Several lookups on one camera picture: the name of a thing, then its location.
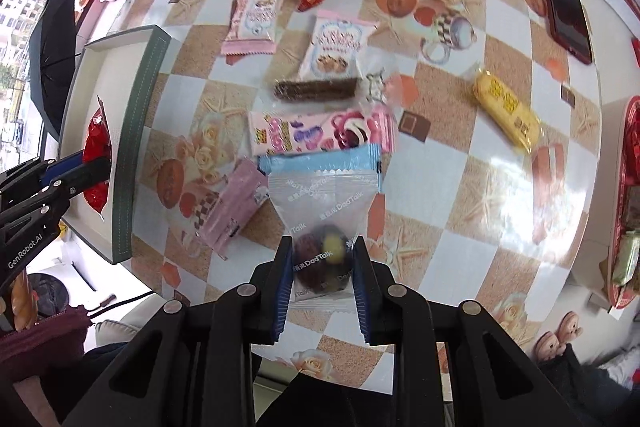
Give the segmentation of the clear packet with round candies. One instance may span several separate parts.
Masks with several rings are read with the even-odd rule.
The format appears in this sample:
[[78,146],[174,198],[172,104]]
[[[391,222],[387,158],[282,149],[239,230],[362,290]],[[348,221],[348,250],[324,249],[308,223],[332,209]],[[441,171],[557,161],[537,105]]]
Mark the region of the clear packet with round candies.
[[372,169],[273,172],[269,195],[292,239],[291,303],[323,312],[356,310],[352,271],[356,240],[378,194]]

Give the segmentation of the plain pink snack packet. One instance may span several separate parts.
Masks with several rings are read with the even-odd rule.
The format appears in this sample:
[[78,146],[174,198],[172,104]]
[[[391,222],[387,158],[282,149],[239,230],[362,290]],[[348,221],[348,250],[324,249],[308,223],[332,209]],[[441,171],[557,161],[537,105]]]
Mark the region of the plain pink snack packet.
[[267,177],[254,161],[242,159],[228,178],[215,202],[194,210],[195,234],[219,258],[227,260],[226,249],[269,198]]

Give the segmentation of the red foil snack packet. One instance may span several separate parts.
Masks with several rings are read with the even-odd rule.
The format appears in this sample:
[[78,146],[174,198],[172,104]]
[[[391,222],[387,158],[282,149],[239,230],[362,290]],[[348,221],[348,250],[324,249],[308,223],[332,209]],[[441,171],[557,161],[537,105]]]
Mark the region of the red foil snack packet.
[[98,108],[88,124],[82,162],[90,167],[91,185],[84,190],[85,201],[92,210],[102,215],[110,188],[112,140],[102,98],[98,96],[96,101]]

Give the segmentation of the pink cartoon bear snack packet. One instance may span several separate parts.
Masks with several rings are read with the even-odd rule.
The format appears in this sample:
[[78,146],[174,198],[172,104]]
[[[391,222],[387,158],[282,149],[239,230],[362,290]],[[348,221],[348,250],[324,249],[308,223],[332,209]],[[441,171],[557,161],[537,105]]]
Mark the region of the pink cartoon bear snack packet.
[[383,153],[396,150],[397,124],[382,104],[367,104],[318,114],[248,114],[254,156],[303,155],[350,150],[376,144]]

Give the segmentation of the yellow rice cracker packet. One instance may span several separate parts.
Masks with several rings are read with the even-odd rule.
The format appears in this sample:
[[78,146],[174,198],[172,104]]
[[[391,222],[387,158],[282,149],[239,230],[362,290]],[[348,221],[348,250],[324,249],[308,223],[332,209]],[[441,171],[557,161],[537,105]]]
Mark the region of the yellow rice cracker packet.
[[544,132],[541,122],[526,103],[498,76],[479,67],[474,72],[472,92],[475,100],[503,132],[512,145],[531,154]]

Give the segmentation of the pink cranberry cookie packet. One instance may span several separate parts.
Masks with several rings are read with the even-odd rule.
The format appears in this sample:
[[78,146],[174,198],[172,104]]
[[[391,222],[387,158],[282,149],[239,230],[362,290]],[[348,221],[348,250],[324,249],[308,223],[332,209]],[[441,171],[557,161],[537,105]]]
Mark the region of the pink cranberry cookie packet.
[[318,11],[314,32],[298,71],[299,79],[329,81],[358,78],[361,55],[377,30],[377,22]]
[[235,0],[222,55],[275,54],[284,0]]

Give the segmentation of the light blue snack packet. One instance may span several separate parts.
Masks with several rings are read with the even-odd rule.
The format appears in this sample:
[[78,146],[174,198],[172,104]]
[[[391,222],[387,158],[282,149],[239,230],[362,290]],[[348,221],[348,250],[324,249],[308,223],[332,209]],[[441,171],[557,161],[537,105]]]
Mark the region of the light blue snack packet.
[[295,156],[259,156],[257,168],[266,176],[297,171],[371,170],[378,175],[378,191],[382,191],[383,185],[381,147],[378,144]]

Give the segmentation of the green white storage box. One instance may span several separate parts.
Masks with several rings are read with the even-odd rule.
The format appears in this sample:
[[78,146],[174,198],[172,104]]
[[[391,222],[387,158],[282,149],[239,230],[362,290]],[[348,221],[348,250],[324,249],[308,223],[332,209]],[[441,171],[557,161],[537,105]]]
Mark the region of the green white storage box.
[[58,140],[61,157],[85,145],[100,105],[112,139],[112,171],[106,204],[90,208],[75,197],[66,225],[112,265],[132,254],[132,219],[138,154],[145,115],[171,36],[155,25],[128,29],[85,46],[67,95]]

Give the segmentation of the black umbrella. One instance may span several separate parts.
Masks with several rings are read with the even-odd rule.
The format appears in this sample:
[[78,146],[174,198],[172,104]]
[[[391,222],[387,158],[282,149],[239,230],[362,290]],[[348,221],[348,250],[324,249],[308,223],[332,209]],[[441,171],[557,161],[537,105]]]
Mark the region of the black umbrella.
[[76,67],[75,0],[47,0],[29,38],[29,91],[44,129],[60,131]]

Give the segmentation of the clear packet chocolate bar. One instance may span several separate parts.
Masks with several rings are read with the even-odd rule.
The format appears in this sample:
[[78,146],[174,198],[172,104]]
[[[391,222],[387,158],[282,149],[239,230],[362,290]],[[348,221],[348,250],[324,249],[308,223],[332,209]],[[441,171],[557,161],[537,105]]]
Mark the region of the clear packet chocolate bar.
[[260,89],[254,109],[318,113],[320,109],[383,104],[392,109],[404,103],[405,87],[396,57],[384,52],[366,54],[355,77],[345,80],[273,79]]

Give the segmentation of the red snack tray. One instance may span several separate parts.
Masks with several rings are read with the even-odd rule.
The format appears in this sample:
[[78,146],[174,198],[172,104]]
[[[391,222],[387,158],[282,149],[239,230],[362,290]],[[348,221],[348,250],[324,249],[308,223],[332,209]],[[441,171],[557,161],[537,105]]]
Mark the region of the red snack tray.
[[639,97],[630,98],[622,124],[614,239],[608,297],[623,309],[639,294]]

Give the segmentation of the black smartphone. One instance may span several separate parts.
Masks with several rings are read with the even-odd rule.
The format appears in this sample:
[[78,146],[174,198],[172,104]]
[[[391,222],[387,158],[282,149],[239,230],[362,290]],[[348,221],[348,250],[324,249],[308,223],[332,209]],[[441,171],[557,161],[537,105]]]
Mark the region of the black smartphone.
[[580,0],[547,0],[550,35],[582,64],[592,63],[590,35]]

